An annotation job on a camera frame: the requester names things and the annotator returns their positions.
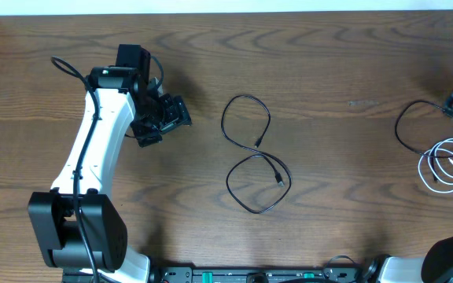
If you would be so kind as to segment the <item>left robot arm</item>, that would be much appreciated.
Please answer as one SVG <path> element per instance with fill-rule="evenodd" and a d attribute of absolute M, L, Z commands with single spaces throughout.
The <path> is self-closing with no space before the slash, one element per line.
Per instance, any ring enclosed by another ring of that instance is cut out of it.
<path fill-rule="evenodd" d="M 149 77 L 157 59 L 140 45 L 121 44 L 116 62 L 82 75 L 52 57 L 59 70 L 79 79 L 85 110 L 72 150 L 47 192 L 34 192 L 28 214 L 44 263 L 76 269 L 91 282 L 148 282 L 151 263 L 127 242 L 127 227 L 112 203 L 112 179 L 121 145 L 132 130 L 142 148 L 192 119 L 180 96 L 163 93 Z"/>

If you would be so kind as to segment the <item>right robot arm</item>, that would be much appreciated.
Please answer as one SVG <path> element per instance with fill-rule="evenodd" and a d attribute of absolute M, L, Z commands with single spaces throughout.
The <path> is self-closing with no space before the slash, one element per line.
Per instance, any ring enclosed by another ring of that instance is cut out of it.
<path fill-rule="evenodd" d="M 428 104 L 453 119 L 453 91 L 444 105 Z M 418 174 L 427 189 L 439 194 L 453 193 L 453 138 L 439 141 L 424 152 L 402 139 L 398 142 L 420 156 Z M 363 272 L 362 279 L 378 283 L 453 282 L 453 237 L 435 243 L 423 258 L 385 255 L 374 259 Z"/>

